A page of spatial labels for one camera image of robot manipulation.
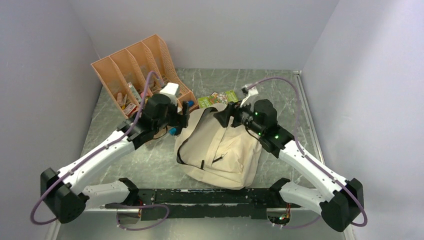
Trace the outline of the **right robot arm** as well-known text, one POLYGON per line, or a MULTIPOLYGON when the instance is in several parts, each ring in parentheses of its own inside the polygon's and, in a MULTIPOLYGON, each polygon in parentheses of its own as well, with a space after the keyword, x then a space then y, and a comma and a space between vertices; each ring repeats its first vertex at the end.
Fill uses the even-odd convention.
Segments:
POLYGON ((287 179, 275 183, 276 190, 269 197, 275 207, 288 203, 307 208, 337 232, 365 213, 362 183, 346 179, 310 156, 297 138, 278 124, 277 111, 269 100, 258 100, 253 106, 230 102, 213 116, 222 127, 244 126, 255 133, 266 152, 295 168, 314 186, 303 187, 287 179))

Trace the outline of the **beige canvas backpack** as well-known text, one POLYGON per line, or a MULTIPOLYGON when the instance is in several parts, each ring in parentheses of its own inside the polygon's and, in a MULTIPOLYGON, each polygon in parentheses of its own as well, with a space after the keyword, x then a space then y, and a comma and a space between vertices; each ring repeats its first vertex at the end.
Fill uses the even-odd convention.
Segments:
POLYGON ((175 139, 174 152, 180 169, 189 177, 230 190, 254 182, 262 146, 244 127, 222 127, 214 113, 223 103, 199 108, 189 115, 188 126, 175 139))

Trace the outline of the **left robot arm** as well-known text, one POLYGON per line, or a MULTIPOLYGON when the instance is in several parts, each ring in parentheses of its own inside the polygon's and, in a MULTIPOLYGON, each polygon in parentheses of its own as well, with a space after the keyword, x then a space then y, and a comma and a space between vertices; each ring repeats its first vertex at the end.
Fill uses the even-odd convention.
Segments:
POLYGON ((117 130, 86 155, 58 171, 52 168, 43 171, 40 195, 55 219, 66 224, 86 209, 108 204, 134 207, 139 202, 139 189, 128 178, 102 185, 90 185, 90 182, 114 161, 154 140, 160 130, 171 126, 180 133, 187 127, 190 104, 183 101, 179 111, 175 100, 173 95, 155 93, 140 111, 122 122, 117 130))

